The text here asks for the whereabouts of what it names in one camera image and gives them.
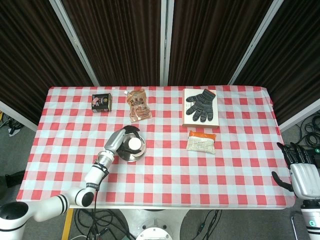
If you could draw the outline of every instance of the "table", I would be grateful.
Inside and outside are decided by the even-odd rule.
[[[35,134],[18,201],[43,200],[84,178],[110,135],[130,125],[124,91],[139,87],[52,87]],[[267,90],[257,86],[143,87],[153,118],[133,125],[144,159],[115,156],[97,196],[99,208],[282,209],[295,196],[277,142],[283,142]],[[219,128],[182,127],[184,88],[216,90]],[[92,94],[111,93],[112,112],[93,113]],[[187,151],[189,131],[215,133],[215,155]]]

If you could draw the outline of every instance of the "dark brown curtain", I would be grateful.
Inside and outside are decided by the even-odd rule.
[[[168,84],[228,84],[272,0],[175,0]]]
[[[0,101],[38,124],[52,86],[92,86],[49,1],[0,1]]]
[[[320,98],[320,2],[286,0],[235,85],[266,87],[279,124]]]
[[[63,0],[103,86],[154,86],[160,78],[160,0]]]

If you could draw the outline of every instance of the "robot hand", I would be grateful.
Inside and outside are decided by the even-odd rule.
[[[311,240],[320,240],[320,176],[306,150],[293,142],[290,144],[294,153],[289,147],[277,143],[289,169],[291,184],[281,181],[274,171],[272,176],[280,187],[294,192],[298,198],[303,199],[301,212],[309,237]]]
[[[65,213],[70,205],[88,207],[102,180],[108,175],[108,169],[114,161],[114,154],[123,147],[126,134],[134,133],[137,138],[139,129],[125,126],[114,132],[97,155],[96,162],[85,176],[86,188],[72,187],[67,192],[46,200],[30,202],[10,202],[0,207],[0,240],[20,240],[23,237],[27,220],[33,217],[43,222]]]

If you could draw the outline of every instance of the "black glove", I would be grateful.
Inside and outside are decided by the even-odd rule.
[[[186,114],[190,115],[196,111],[192,117],[194,122],[197,121],[200,116],[200,122],[202,123],[206,121],[207,117],[208,120],[211,121],[214,118],[212,102],[215,97],[216,95],[207,89],[196,96],[189,96],[186,101],[195,103],[186,111]]]

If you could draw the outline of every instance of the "book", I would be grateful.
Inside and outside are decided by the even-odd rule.
[[[212,93],[215,94],[215,98],[212,101],[212,109],[213,109],[213,119],[211,121],[208,118],[205,122],[200,121],[200,117],[197,121],[193,121],[192,113],[187,115],[187,110],[194,104],[194,102],[187,102],[186,99],[190,96],[195,96],[198,94],[202,94],[203,89],[192,89],[192,88],[185,88],[183,90],[183,114],[182,114],[182,126],[184,127],[193,127],[193,128],[217,128],[219,126],[219,117],[218,117],[218,101],[217,101],[217,92],[216,90],[210,90]]]

